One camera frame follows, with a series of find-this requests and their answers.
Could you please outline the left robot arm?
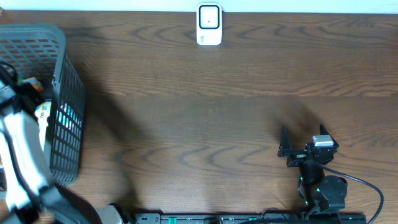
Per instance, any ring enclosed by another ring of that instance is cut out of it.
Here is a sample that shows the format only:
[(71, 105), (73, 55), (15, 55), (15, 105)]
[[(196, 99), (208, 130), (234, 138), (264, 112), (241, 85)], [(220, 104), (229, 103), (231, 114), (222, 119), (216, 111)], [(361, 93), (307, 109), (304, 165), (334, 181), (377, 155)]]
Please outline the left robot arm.
[(36, 107), (40, 93), (19, 80), (15, 68), (1, 62), (1, 160), (10, 210), (2, 223), (33, 223), (42, 212), (52, 212), (55, 223), (134, 223), (118, 205), (95, 209), (59, 185), (40, 145)]

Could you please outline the teal small carton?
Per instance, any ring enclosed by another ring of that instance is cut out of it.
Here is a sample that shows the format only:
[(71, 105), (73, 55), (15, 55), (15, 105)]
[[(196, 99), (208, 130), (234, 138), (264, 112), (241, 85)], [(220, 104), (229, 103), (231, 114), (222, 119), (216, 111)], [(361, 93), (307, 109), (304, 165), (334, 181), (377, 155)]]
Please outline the teal small carton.
[(57, 111), (57, 120), (67, 129), (72, 129), (78, 125), (78, 117), (72, 107), (67, 103), (59, 107)]

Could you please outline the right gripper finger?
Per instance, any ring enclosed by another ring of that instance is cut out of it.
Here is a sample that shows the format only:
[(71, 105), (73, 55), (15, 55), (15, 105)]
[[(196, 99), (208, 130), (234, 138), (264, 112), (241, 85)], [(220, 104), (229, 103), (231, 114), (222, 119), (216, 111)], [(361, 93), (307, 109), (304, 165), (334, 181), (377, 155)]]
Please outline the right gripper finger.
[(327, 131), (326, 127), (323, 124), (320, 125), (320, 134), (322, 136), (328, 136), (331, 142), (333, 143), (333, 147), (338, 148), (338, 143), (335, 141), (332, 135)]
[(287, 130), (282, 128), (281, 137), (280, 137), (280, 145), (277, 152), (278, 157), (288, 157), (291, 153), (292, 146), (290, 145), (289, 135)]

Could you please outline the yellow snack bag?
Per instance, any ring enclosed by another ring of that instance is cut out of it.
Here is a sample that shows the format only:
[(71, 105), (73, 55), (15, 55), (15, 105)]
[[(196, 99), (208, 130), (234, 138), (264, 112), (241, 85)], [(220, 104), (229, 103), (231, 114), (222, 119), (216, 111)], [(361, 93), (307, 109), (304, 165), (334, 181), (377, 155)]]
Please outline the yellow snack bag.
[(51, 104), (51, 101), (45, 101), (39, 105), (35, 111), (35, 116), (37, 117), (37, 122), (39, 124), (39, 139), (42, 150), (44, 150), (45, 135), (47, 126), (49, 125), (47, 120), (50, 116)]

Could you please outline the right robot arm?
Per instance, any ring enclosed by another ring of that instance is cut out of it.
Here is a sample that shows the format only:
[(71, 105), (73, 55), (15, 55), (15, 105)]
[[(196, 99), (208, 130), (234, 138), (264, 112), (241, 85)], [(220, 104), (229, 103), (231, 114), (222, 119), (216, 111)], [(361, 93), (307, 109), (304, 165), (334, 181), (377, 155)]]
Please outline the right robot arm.
[(298, 192), (307, 205), (300, 214), (302, 219), (337, 214), (345, 208), (347, 181), (335, 175), (325, 175), (323, 167), (334, 159), (338, 147), (324, 125), (320, 125), (320, 134), (313, 136), (312, 142), (303, 149), (293, 149), (287, 130), (282, 129), (277, 156), (287, 159), (287, 167), (299, 168)]

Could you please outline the orange small carton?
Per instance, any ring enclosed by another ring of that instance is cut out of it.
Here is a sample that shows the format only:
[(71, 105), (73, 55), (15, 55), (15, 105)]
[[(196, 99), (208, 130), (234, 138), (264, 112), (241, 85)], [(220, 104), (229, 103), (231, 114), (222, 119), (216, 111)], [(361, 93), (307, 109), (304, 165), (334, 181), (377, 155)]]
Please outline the orange small carton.
[(36, 91), (38, 91), (39, 93), (42, 93), (42, 92), (44, 91), (44, 86), (43, 86), (43, 84), (40, 82), (40, 80), (38, 80), (38, 79), (35, 78), (35, 77), (25, 79), (25, 80), (24, 80), (24, 83), (29, 83), (29, 84), (31, 84), (31, 85), (34, 87), (34, 89), (35, 89)]

